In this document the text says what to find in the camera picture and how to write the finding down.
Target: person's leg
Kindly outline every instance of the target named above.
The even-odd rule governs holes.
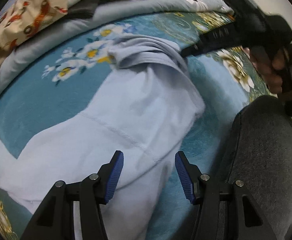
[[[292,218],[292,119],[277,98],[262,96],[236,116],[218,178],[244,181],[284,238]]]

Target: ribbed blue pad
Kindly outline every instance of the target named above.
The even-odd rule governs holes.
[[[123,166],[124,166],[124,154],[120,152],[116,160],[116,163],[113,167],[113,170],[111,171],[108,182],[106,184],[106,194],[105,194],[106,203],[108,203],[109,200],[113,198]]]
[[[187,173],[185,165],[183,164],[182,159],[180,158],[178,153],[176,153],[175,155],[175,166],[176,166],[176,170],[177,170],[179,179],[181,181],[186,199],[188,199],[190,203],[193,204],[195,201],[193,183],[191,182],[191,179]]]

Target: metal pin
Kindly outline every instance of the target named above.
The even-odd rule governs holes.
[[[89,176],[89,178],[91,179],[91,180],[96,180],[96,179],[98,179],[98,174],[97,173],[93,173],[93,174],[91,174],[90,176]]]
[[[57,181],[57,182],[55,183],[55,186],[56,186],[56,187],[61,187],[61,186],[63,186],[63,184],[64,184],[64,182],[63,182],[62,180],[59,180],[59,181]]]
[[[208,175],[208,174],[202,174],[202,175],[200,176],[200,178],[201,178],[202,180],[209,180],[209,175]]]
[[[238,186],[238,187],[242,187],[242,186],[244,186],[244,182],[243,181],[241,181],[241,180],[236,180],[236,185]]]

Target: person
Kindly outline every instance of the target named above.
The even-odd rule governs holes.
[[[280,94],[282,78],[273,70],[285,67],[283,52],[272,65],[252,54],[250,60],[269,91]],[[237,114],[217,177],[231,184],[244,181],[277,239],[284,239],[292,219],[292,119],[282,102],[261,96]],[[217,239],[223,239],[222,233],[221,228]]]

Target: floral bedsheet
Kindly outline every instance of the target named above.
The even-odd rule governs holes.
[[[1,95],[0,139],[17,158],[32,136],[83,110],[112,71],[107,49],[120,34],[156,36],[183,47],[195,42],[198,33],[231,20],[215,12],[149,14],[68,40],[35,61]],[[218,148],[237,112],[268,91],[240,47],[189,57],[188,66],[206,111],[185,137],[181,150],[202,172],[210,172],[218,164]],[[147,239],[169,239],[189,209],[174,171],[150,221]],[[19,239],[30,217],[0,189],[0,233],[5,239]]]

